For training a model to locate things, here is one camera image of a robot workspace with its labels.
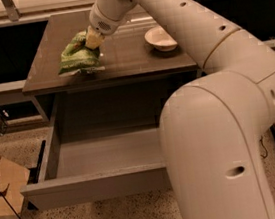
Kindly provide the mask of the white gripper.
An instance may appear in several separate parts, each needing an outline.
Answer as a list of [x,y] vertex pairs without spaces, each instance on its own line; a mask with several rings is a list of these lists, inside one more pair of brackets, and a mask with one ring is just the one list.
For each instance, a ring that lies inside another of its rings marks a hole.
[[105,36],[116,32],[124,15],[135,6],[132,0],[96,0],[90,11],[90,26],[85,35],[86,47],[92,50],[100,47]]

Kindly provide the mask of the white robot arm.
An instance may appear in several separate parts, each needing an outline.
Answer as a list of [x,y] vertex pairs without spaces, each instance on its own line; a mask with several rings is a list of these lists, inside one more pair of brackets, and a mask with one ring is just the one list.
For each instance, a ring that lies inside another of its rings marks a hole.
[[96,0],[90,25],[110,35],[138,5],[204,72],[160,115],[182,219],[275,219],[259,147],[275,122],[275,51],[194,0]]

